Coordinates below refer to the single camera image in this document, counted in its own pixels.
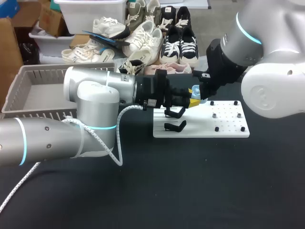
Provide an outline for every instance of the yellow object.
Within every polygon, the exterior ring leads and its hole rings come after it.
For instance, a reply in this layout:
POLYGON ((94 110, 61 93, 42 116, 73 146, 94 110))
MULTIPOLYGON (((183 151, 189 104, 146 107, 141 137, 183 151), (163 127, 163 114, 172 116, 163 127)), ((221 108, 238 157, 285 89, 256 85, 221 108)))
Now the yellow object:
POLYGON ((194 106, 198 106, 199 104, 200 104, 200 100, 198 100, 198 99, 190 99, 189 108, 194 107, 194 106))

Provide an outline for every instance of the coiled white cable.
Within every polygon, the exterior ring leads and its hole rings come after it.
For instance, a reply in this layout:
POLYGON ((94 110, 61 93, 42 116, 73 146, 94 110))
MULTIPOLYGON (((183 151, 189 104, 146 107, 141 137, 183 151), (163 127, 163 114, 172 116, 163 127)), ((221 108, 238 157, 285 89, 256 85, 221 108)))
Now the coiled white cable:
POLYGON ((19 183, 13 188, 13 190, 9 193, 9 195, 5 198, 3 203, 0 206, 0 213, 5 208, 11 197, 15 194, 15 192, 20 188, 20 186, 25 182, 25 180, 34 172, 34 170, 39 166, 40 162, 37 162, 29 172, 19 181, 19 183))
MULTIPOLYGON (((64 119, 62 120, 62 122, 69 122, 69 123, 75 123, 77 125, 79 125, 81 127, 81 131, 82 131, 82 138, 84 138, 84 134, 83 134, 83 130, 86 130, 89 134, 91 134, 100 144, 101 146, 106 150, 106 152, 109 154, 109 156, 115 161, 115 163, 118 166, 122 166, 123 165, 123 158, 122 158, 122 149, 121 149, 121 139, 120 139, 120 120, 121 117, 123 116, 123 114, 126 111, 129 111, 131 109, 137 109, 137 110, 143 110, 142 106, 139 105, 132 105, 132 106, 128 106, 126 108, 124 108, 117 119, 117 123, 116 123, 116 137, 117 137, 117 143, 118 143, 118 151, 119 151, 119 160, 113 155, 113 153, 110 151, 110 149, 106 146, 106 144, 100 139, 100 137, 98 137, 96 135, 96 133, 90 129, 88 126, 86 126, 85 124, 83 124, 80 120, 76 119, 76 118, 68 118, 68 119, 64 119)), ((76 154, 76 157, 79 156, 80 154, 80 150, 83 147, 83 139, 81 141, 81 146, 80 149, 78 151, 78 153, 76 154)), ((19 183, 13 188, 13 190, 9 193, 9 195, 5 198, 4 202, 1 204, 0 206, 0 213, 2 212, 2 210, 5 208, 5 206, 7 205, 7 203, 9 202, 9 200, 12 198, 12 196, 15 194, 15 192, 19 189, 19 187, 24 183, 24 181, 34 172, 34 170, 39 166, 40 162, 37 162, 30 170, 29 172, 21 179, 21 181, 19 181, 19 183)))

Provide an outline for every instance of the gray floor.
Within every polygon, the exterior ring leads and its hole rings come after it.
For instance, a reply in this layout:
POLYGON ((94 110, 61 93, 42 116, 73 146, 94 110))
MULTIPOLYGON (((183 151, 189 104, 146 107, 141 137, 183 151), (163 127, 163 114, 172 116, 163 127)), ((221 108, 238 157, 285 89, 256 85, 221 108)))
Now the gray floor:
POLYGON ((244 0, 210 0, 212 9, 190 9, 192 28, 198 40, 199 55, 204 56, 215 38, 221 38, 230 28, 244 0))

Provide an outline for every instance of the cardboard box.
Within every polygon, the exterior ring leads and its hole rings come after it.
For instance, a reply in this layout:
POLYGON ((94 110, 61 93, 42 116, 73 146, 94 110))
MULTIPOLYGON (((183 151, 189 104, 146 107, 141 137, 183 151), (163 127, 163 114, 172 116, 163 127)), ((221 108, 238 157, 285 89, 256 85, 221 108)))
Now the cardboard box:
POLYGON ((20 10, 11 19, 11 23, 15 28, 18 43, 34 43, 34 40, 29 38, 29 32, 38 21, 41 3, 28 1, 19 2, 20 10))
POLYGON ((39 27, 54 37, 62 36, 67 30, 62 13, 51 10, 49 2, 41 5, 39 27))
POLYGON ((70 49, 73 49, 78 44, 85 44, 89 41, 89 35, 75 35, 70 44, 70 49))
POLYGON ((19 51, 14 27, 9 18, 0 19, 0 110, 2 109, 5 98, 11 83, 13 82, 20 67, 23 65, 19 51))

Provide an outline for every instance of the shoe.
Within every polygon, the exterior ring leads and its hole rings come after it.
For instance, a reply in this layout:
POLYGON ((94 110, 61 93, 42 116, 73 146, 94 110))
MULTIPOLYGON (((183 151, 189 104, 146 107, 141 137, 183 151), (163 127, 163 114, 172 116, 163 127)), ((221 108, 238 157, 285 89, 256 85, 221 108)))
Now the shoe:
POLYGON ((61 52, 62 59, 70 63, 94 63, 103 62, 100 55, 91 49, 81 49, 79 47, 66 49, 61 52))
POLYGON ((185 27, 180 40, 180 64, 196 67, 199 60, 197 39, 190 27, 185 27))
POLYGON ((143 22, 127 39, 126 42, 130 43, 129 46, 123 46, 123 53, 130 57, 130 55, 140 50, 145 43, 146 33, 151 34, 154 30, 154 23, 152 21, 143 22))
POLYGON ((162 50, 160 52, 160 62, 178 63, 180 55, 180 31, 176 26, 171 26, 163 41, 162 50))
POLYGON ((150 0, 145 8, 145 21, 154 22, 155 26, 160 25, 161 5, 159 0, 150 0))
POLYGON ((166 70, 167 74, 190 74, 192 69, 189 64, 181 65, 178 63, 166 63, 145 67, 145 75, 154 75, 157 69, 166 70))
POLYGON ((130 30, 126 25, 119 23, 115 19, 106 17, 93 21, 92 32, 112 40, 123 40, 130 35, 130 30))
POLYGON ((85 44, 78 44, 74 46, 72 49, 75 49, 76 47, 84 50, 93 50, 95 54, 100 54, 100 51, 103 50, 103 46, 92 39, 89 39, 88 42, 85 44))
POLYGON ((163 7, 161 9, 161 19, 158 28, 161 29, 163 33, 167 33, 168 29, 175 25, 176 22, 176 8, 173 6, 163 7))
POLYGON ((127 25, 131 32, 135 31, 143 23, 145 14, 146 2, 145 0, 136 0, 135 2, 127 3, 127 25))
POLYGON ((152 55, 147 49, 135 51, 117 72, 129 75, 137 75, 150 61, 152 55))
POLYGON ((183 30, 186 26, 192 27, 191 25, 191 14, 186 6, 180 7, 177 13, 177 24, 176 27, 183 30))
POLYGON ((155 63, 159 58, 159 52, 162 46, 163 35, 160 29, 155 29, 152 34, 146 33, 147 38, 141 49, 148 49, 151 51, 152 58, 147 65, 155 63))

